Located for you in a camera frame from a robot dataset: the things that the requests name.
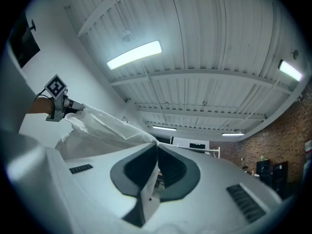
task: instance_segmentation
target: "ceiling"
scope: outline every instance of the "ceiling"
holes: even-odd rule
[[[299,96],[281,59],[307,72],[300,31],[278,0],[66,0],[77,36],[148,125],[221,140],[254,134]],[[110,70],[106,63],[158,40],[162,53]],[[293,51],[299,55],[293,59]]]

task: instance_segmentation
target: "white machine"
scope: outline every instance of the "white machine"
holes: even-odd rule
[[[0,67],[3,166],[30,214],[52,233],[261,233],[286,207],[273,190],[230,162],[176,147],[147,143],[65,162],[57,150],[18,134],[36,95],[9,47]],[[63,85],[47,120],[83,109]],[[144,191],[157,167],[165,190],[146,218]]]

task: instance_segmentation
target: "fluorescent light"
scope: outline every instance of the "fluorescent light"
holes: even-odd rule
[[[168,128],[168,127],[156,127],[156,126],[153,126],[153,128],[162,129],[162,130],[169,130],[169,131],[176,131],[175,128]]]
[[[144,57],[161,53],[161,47],[159,41],[152,41],[145,45],[139,46],[138,48],[129,50],[128,52],[110,60],[107,66],[110,69],[118,68],[126,63],[134,60],[138,60]]]
[[[284,60],[281,60],[278,68],[279,68],[280,71],[283,71],[284,73],[286,73],[287,75],[291,76],[292,78],[294,78],[297,81],[300,81],[300,79],[302,77],[302,74],[300,72],[298,72],[295,68],[290,66]]]
[[[222,136],[242,136],[245,135],[243,133],[237,133],[237,134],[222,134]]]

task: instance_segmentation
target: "white cloth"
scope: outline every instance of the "white cloth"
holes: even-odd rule
[[[64,118],[72,124],[73,129],[55,147],[63,159],[97,156],[143,143],[158,143],[147,132],[99,109],[84,106],[83,111],[67,114]]]

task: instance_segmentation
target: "white wall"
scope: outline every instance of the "white wall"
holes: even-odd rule
[[[23,67],[28,84],[37,94],[58,74],[68,86],[68,96],[79,102],[103,110],[122,119],[127,114],[129,123],[148,131],[135,111],[111,87],[78,39],[62,0],[33,0],[26,9],[28,24],[34,20],[32,34],[40,51]],[[26,115],[21,134],[36,138],[43,145],[55,147],[60,137],[71,130],[70,123],[45,121],[47,114]]]
[[[190,143],[205,145],[204,150],[209,150],[209,141],[207,140],[174,137],[174,140],[172,142],[172,144],[175,146],[177,145],[178,147],[185,147],[185,148],[189,148]]]

